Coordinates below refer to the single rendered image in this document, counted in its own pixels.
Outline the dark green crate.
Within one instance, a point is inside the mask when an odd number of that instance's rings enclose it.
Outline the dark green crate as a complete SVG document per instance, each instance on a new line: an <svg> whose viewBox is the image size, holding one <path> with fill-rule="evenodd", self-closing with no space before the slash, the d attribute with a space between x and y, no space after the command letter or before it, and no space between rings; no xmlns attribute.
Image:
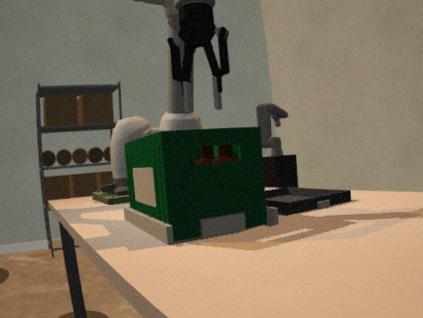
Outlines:
<svg viewBox="0 0 423 318"><path fill-rule="evenodd" d="M190 165L201 147L231 145L237 161ZM260 127L160 131L124 143L130 208L173 227L174 241L202 236L200 219L245 213L267 224Z"/></svg>

